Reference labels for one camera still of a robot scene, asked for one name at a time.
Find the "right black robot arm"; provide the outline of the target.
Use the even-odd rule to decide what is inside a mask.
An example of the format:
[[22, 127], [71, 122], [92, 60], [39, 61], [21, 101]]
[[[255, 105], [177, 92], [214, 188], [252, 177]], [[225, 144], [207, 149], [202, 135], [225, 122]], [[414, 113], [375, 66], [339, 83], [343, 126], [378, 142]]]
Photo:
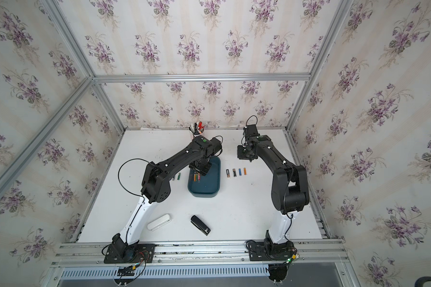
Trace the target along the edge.
[[237, 157], [250, 162], [261, 159], [271, 171], [271, 200], [278, 218], [268, 228], [265, 241], [272, 246], [286, 243], [295, 218], [310, 203], [306, 168], [287, 160], [267, 135], [244, 136]]

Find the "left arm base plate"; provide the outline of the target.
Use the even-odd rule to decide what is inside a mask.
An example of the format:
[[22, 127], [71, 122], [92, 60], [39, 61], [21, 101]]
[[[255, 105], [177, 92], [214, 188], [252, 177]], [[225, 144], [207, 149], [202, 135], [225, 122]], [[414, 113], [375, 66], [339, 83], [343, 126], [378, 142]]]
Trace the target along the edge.
[[151, 263], [154, 257], [155, 244], [135, 244], [128, 246], [122, 255], [119, 255], [111, 245], [105, 246], [101, 253], [104, 264], [133, 264], [145, 261]]

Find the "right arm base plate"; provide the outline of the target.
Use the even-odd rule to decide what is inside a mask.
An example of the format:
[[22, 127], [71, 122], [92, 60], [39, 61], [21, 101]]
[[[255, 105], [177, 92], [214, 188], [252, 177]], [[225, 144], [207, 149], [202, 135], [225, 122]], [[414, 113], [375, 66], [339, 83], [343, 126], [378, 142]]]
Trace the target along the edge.
[[281, 261], [288, 264], [298, 258], [297, 249], [290, 241], [272, 243], [269, 240], [264, 242], [248, 240], [245, 248], [250, 261]]

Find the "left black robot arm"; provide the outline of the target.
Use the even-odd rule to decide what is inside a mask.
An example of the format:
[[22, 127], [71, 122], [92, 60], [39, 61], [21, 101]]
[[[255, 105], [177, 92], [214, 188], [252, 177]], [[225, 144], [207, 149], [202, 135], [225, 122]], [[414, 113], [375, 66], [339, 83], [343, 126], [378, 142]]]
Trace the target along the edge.
[[171, 179], [185, 167], [191, 168], [198, 177], [207, 177], [212, 166], [210, 160], [222, 151], [222, 141], [216, 137], [197, 136], [174, 156], [160, 163], [148, 162], [138, 195], [141, 199], [124, 229], [113, 236], [105, 257], [113, 257], [116, 262], [132, 262], [138, 253], [136, 244], [150, 215], [171, 194]]

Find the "teal plastic storage box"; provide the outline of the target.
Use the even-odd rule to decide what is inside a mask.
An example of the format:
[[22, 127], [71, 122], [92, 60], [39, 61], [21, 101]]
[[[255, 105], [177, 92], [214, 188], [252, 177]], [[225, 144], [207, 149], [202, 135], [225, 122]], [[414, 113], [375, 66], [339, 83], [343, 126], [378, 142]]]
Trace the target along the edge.
[[205, 176], [190, 169], [187, 188], [195, 197], [215, 197], [220, 190], [221, 161], [212, 157], [209, 161], [211, 167]]

